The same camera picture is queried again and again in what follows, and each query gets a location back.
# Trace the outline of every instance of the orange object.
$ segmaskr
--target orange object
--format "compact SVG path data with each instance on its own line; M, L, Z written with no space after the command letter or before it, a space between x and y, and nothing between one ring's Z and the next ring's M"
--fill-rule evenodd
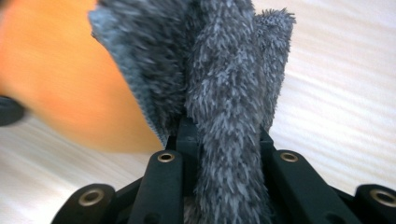
M12 0L0 25L0 95L104 151L162 149L106 50L91 37L96 1Z

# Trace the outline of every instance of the gray fabric fringe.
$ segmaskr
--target gray fabric fringe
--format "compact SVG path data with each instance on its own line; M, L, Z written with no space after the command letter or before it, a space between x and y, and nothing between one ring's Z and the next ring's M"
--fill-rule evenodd
M203 144L185 223L270 223L260 160L295 19L250 0L100 0L93 36L165 144L183 113Z

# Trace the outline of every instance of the light wood grain surface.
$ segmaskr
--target light wood grain surface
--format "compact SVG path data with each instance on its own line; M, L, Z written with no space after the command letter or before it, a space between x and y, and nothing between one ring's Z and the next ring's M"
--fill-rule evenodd
M287 7L297 24L270 135L303 154L332 186L396 189L396 2L254 1ZM75 190L119 189L149 154L78 146L33 115L0 129L0 220L49 223Z

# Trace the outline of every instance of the screw hole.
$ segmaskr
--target screw hole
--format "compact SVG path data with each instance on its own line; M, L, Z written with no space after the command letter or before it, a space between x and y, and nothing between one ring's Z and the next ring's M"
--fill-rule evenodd
M172 161L174 158L175 158L175 156L171 153L163 153L158 156L158 161L169 162L169 161Z
M382 203L383 205L388 207L396 207L396 196L390 194L387 191L384 191L382 189L372 189L370 190L370 195L378 203Z
M99 203L105 197L105 193L101 189L90 189L83 193L78 203L82 206L91 206Z
M289 162L296 162L298 160L298 157L292 153L289 152L284 152L280 154L280 158L284 161L289 161Z

